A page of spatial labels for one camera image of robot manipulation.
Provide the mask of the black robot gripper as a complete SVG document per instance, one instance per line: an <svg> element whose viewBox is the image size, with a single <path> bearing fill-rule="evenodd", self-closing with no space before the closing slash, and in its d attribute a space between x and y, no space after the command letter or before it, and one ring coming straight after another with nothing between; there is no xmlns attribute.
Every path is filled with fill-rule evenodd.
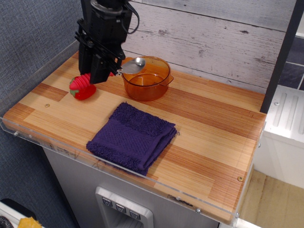
<svg viewBox="0 0 304 228"><path fill-rule="evenodd" d="M91 73L90 84L106 82L121 69L125 54L121 45L126 41L132 18L128 0L92 0L95 13L91 28L77 21L79 72Z"/></svg>

